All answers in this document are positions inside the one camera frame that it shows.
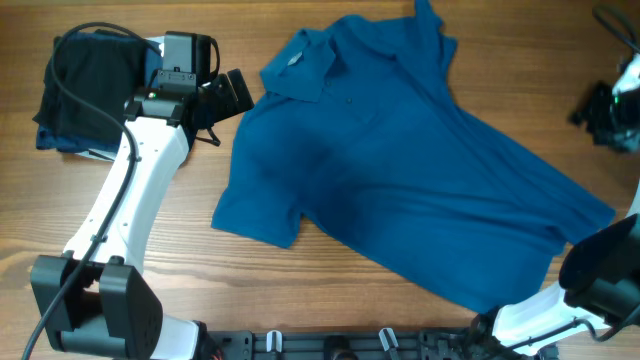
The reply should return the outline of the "blue polo shirt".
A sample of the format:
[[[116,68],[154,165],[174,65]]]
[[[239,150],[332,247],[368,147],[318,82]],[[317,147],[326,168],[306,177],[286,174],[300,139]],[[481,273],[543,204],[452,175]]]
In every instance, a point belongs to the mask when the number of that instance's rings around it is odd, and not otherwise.
[[[287,248],[306,218],[478,313],[536,294],[615,212],[455,103],[442,25],[419,1],[408,17],[299,30],[261,70],[213,227]]]

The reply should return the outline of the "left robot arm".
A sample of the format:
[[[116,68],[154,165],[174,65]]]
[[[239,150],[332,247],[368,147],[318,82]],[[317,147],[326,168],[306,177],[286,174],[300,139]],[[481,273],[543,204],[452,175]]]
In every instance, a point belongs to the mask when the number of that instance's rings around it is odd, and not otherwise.
[[[59,352],[112,359],[220,359],[199,321],[167,315],[143,278],[147,242],[161,202],[200,131],[250,110],[239,70],[222,72],[212,37],[168,32],[160,43],[123,30],[161,61],[149,78],[107,100],[78,92],[49,65],[58,91],[114,127],[121,140],[85,221],[58,256],[38,257],[31,287],[40,311],[35,336]]]

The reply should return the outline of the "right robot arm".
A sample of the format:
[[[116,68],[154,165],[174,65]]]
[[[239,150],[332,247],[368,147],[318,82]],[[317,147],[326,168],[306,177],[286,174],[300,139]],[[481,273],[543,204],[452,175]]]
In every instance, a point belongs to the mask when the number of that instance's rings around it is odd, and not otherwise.
[[[574,246],[556,283],[482,316],[462,343],[467,359],[556,359],[581,332],[606,342],[639,323],[639,204]]]

